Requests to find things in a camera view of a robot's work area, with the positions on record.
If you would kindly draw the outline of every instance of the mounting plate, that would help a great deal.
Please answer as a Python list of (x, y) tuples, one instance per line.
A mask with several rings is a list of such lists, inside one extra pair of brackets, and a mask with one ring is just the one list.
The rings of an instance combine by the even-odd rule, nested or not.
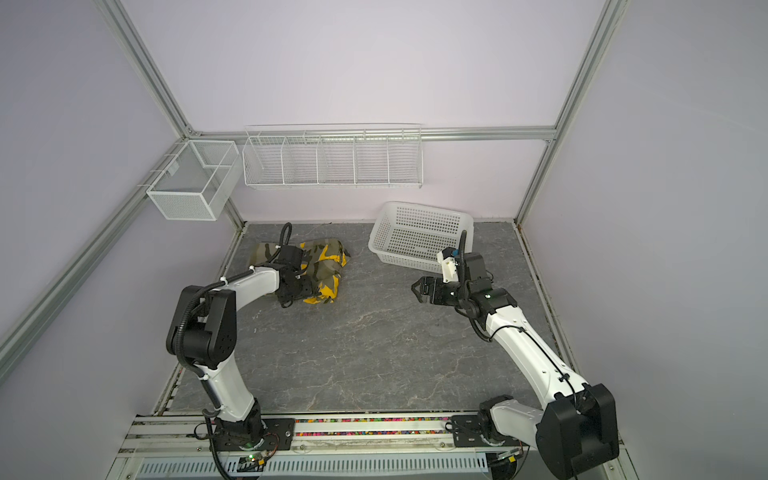
[[(275, 448), (275, 437), (273, 435), (267, 435), (267, 433), (277, 435), (278, 450), (290, 450), (290, 444), (293, 441), (293, 427), (296, 426), (296, 419), (263, 419), (262, 421), (264, 422), (264, 425), (266, 425), (264, 443), (256, 451), (271, 451)], [(216, 444), (216, 450), (219, 452), (250, 452), (250, 450), (241, 448), (248, 442), (250, 442), (250, 439), (230, 435), (227, 432), (219, 433), (219, 429), (214, 433), (214, 443)]]
[(505, 437), (501, 445), (491, 445), (483, 440), (482, 428), (477, 415), (454, 415), (451, 417), (451, 423), (454, 425), (453, 445), (457, 447), (495, 447), (495, 446), (516, 446), (518, 440), (512, 437)]

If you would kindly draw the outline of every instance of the cloth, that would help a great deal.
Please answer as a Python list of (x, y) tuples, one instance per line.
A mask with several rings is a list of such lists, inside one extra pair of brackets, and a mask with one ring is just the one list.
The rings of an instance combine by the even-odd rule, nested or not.
[[(275, 252), (276, 243), (259, 243), (253, 249), (249, 265), (266, 262)], [(304, 299), (305, 303), (332, 303), (339, 295), (339, 281), (342, 268), (349, 259), (337, 238), (323, 238), (299, 244), (304, 250), (301, 268), (302, 275), (310, 279), (313, 296)]]

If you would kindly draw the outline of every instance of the white wall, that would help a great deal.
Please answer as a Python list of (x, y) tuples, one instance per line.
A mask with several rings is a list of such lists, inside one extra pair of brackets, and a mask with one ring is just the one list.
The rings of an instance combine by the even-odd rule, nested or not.
[(125, 0), (200, 131), (553, 124), (603, 0)]
[(640, 478), (766, 478), (768, 5), (632, 2), (524, 224)]
[(0, 335), (175, 141), (88, 0), (0, 15)]
[(375, 220), (397, 200), (459, 210), (479, 218), (513, 218), (538, 165), (541, 140), (425, 142), (421, 188), (253, 190), (233, 199), (248, 221)]
[(232, 240), (227, 218), (139, 215), (0, 386), (3, 478), (102, 480), (176, 359), (165, 336), (179, 293), (205, 285)]
[[(0, 45), (2, 335), (175, 136), (89, 0), (3, 2)], [(147, 205), (0, 385), (0, 477), (106, 476), (175, 362), (179, 292), (231, 238)]]

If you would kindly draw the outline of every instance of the metal rail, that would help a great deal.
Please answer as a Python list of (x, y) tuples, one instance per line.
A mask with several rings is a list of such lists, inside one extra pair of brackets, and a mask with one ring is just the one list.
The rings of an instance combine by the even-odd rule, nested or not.
[(603, 12), (600, 15), (598, 24), (595, 27), (589, 42), (587, 53), (581, 61), (581, 66), (576, 74), (571, 90), (568, 92), (568, 96), (565, 99), (565, 104), (560, 111), (558, 121), (554, 124), (554, 129), (557, 131), (557, 134), (545, 148), (534, 176), (531, 179), (531, 183), (525, 191), (525, 197), (523, 197), (520, 210), (518, 210), (518, 214), (515, 217), (515, 222), (518, 225), (522, 225), (525, 222), (525, 218), (531, 210), (533, 200), (536, 198), (536, 195), (541, 188), (541, 184), (544, 182), (546, 173), (558, 152), (558, 148), (563, 142), (565, 134), (568, 132), (568, 128), (576, 117), (578, 107), (584, 100), (584, 96), (587, 94), (589, 84), (594, 77), (595, 72), (598, 70), (603, 55), (611, 41), (611, 37), (616, 31), (616, 27), (619, 25), (619, 22), (626, 11), (628, 2), (629, 0), (607, 0), (605, 2)]
[[(184, 116), (184, 112), (165, 83), (120, 0), (93, 0), (93, 2), (178, 137), (197, 136), (197, 132)], [(245, 222), (231, 199), (224, 204), (224, 211), (227, 212), (235, 230), (242, 230)]]
[[(258, 131), (203, 132), (197, 138), (204, 140), (244, 140)], [(347, 137), (350, 135), (392, 136), (418, 134), (422, 141), (472, 141), (472, 140), (552, 140), (556, 130), (551, 126), (542, 127), (441, 127), (441, 128), (376, 128), (370, 130), (281, 130), (264, 131), (271, 137)]]
[[(157, 162), (141, 184), (150, 184), (173, 159), (183, 142), (177, 141)], [(48, 284), (16, 324), (0, 340), (0, 384), (32, 348), (48, 325), (64, 309), (80, 286), (109, 253), (123, 232), (147, 205), (147, 188), (135, 187), (123, 204)]]

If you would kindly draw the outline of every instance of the black cable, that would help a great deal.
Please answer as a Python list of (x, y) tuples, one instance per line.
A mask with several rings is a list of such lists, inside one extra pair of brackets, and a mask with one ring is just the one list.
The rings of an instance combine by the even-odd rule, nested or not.
[(293, 233), (293, 225), (290, 222), (286, 222), (283, 228), (280, 230), (280, 245), (287, 245), (290, 242), (290, 235)]
[(565, 375), (562, 370), (560, 370), (560, 367), (558, 366), (557, 363), (555, 363), (554, 361), (552, 361), (551, 358), (549, 358), (549, 355), (547, 354), (546, 350), (544, 350), (544, 348), (541, 345), (538, 344), (538, 342), (533, 338), (533, 336), (531, 336), (530, 333), (528, 333), (528, 331), (526, 329), (521, 329), (520, 331), (523, 332), (525, 335), (528, 335), (528, 338), (531, 339), (531, 341), (538, 347), (538, 349), (541, 350), (541, 353), (544, 353), (544, 356), (547, 357), (547, 360), (549, 360), (549, 362), (552, 365), (554, 365), (555, 369), (558, 371), (558, 373), (560, 373), (560, 380), (565, 380), (565, 382), (568, 384), (568, 386), (571, 387), (571, 391), (574, 394), (574, 406), (576, 407), (577, 410), (581, 410), (581, 409), (578, 408), (578, 405), (577, 405), (578, 404), (578, 399), (576, 397), (576, 390), (574, 389), (574, 386), (571, 385), (571, 381), (568, 380), (568, 376)]
[(224, 468), (223, 465), (221, 465), (221, 460), (219, 459), (219, 454), (216, 451), (216, 444), (214, 443), (214, 427), (210, 423), (210, 417), (206, 415), (205, 417), (205, 428), (208, 430), (208, 440), (210, 441), (210, 453), (214, 456), (214, 465), (216, 466), (216, 470), (219, 472), (219, 475), (221, 475), (224, 480), (234, 480), (234, 478), (230, 477), (230, 474), (227, 473), (227, 470)]
[(467, 262), (464, 258), (464, 250), (467, 244), (467, 230), (462, 230), (458, 239), (458, 299), (466, 300)]
[(461, 430), (464, 430), (465, 432), (471, 434), (471, 435), (482, 435), (482, 432), (478, 432), (477, 430), (470, 429), (469, 427), (465, 427), (464, 425), (460, 423), (454, 423), (454, 422), (446, 422), (445, 423), (445, 430), (447, 432), (453, 433), (453, 429), (455, 427), (458, 427)]
[[(469, 294), (467, 293), (467, 262), (464, 258), (467, 244), (467, 230), (462, 230), (462, 235), (458, 239), (458, 299), (468, 300)], [(457, 306), (453, 307), (459, 315), (465, 316), (469, 319), (469, 324), (472, 326), (472, 330), (475, 331), (475, 335), (478, 336), (483, 342), (491, 342), (491, 337), (484, 334), (480, 325), (477, 324), (477, 319), (472, 318), (467, 313), (463, 313)]]
[(482, 332), (482, 330), (480, 329), (480, 325), (478, 325), (477, 322), (478, 321), (476, 319), (473, 319), (473, 318), (469, 319), (469, 323), (470, 325), (472, 325), (472, 329), (475, 331), (475, 335), (480, 337), (480, 340), (482, 340), (483, 342), (488, 342), (488, 343), (492, 342), (493, 339)]
[(525, 465), (525, 460), (528, 459), (528, 453), (530, 451), (531, 451), (531, 446), (528, 445), (528, 449), (525, 450), (525, 454), (523, 455), (523, 459), (520, 461), (520, 466), (515, 469), (515, 474), (509, 480), (514, 480), (514, 478), (516, 476), (520, 475), (520, 471), (523, 469), (523, 465)]
[(206, 303), (200, 302), (200, 304), (192, 309), (190, 312), (190, 318), (195, 318), (196, 316), (205, 316), (201, 315), (201, 313), (205, 312)]
[(501, 330), (501, 329), (507, 329), (507, 328), (513, 328), (513, 329), (518, 329), (518, 330), (520, 330), (520, 328), (522, 328), (522, 327), (520, 327), (520, 326), (515, 326), (515, 325), (502, 325), (502, 326), (498, 327), (496, 330), (494, 330), (494, 331), (493, 331), (493, 333), (491, 334), (491, 340), (493, 340), (493, 337), (495, 337), (495, 336), (496, 336), (496, 333), (498, 333), (498, 331), (499, 331), (499, 330)]
[[(220, 286), (226, 285), (225, 282), (218, 281), (216, 283), (212, 283), (210, 285), (204, 286), (203, 288), (199, 289), (197, 292), (194, 293), (192, 298), (190, 299), (190, 302), (187, 304), (187, 307), (184, 309), (184, 312), (181, 314), (181, 320), (179, 321), (179, 325), (176, 327), (176, 337), (174, 341), (174, 350), (176, 351), (176, 359), (179, 361), (181, 366), (183, 366), (186, 369), (189, 369), (192, 373), (197, 375), (197, 378), (203, 377), (203, 371), (200, 370), (195, 365), (192, 365), (187, 361), (187, 357), (184, 356), (183, 346), (184, 346), (184, 334), (187, 331), (187, 326), (189, 325), (190, 319), (192, 318), (192, 310), (200, 303), (200, 299), (205, 295), (206, 292), (210, 292), (214, 288), (219, 288)], [(218, 402), (217, 399), (212, 399), (214, 401), (214, 405), (218, 409), (221, 407), (221, 404), (216, 405)]]
[(205, 440), (205, 439), (207, 439), (207, 438), (208, 438), (207, 436), (201, 437), (201, 436), (199, 436), (199, 435), (197, 434), (197, 427), (199, 427), (200, 425), (205, 425), (205, 422), (200, 422), (200, 423), (198, 423), (197, 425), (195, 425), (195, 426), (194, 426), (194, 430), (192, 431), (192, 435), (193, 435), (193, 436), (194, 436), (194, 438), (196, 438), (197, 440)]

